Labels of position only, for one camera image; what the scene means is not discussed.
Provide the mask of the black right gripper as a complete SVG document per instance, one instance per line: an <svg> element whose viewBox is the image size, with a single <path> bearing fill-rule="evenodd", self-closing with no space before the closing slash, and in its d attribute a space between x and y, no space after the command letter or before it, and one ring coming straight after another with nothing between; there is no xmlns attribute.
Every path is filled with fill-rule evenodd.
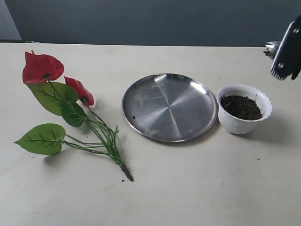
<svg viewBox="0 0 301 226"><path fill-rule="evenodd" d="M301 72L301 17L288 26L271 67L271 74L278 80L291 77L295 80Z"/></svg>

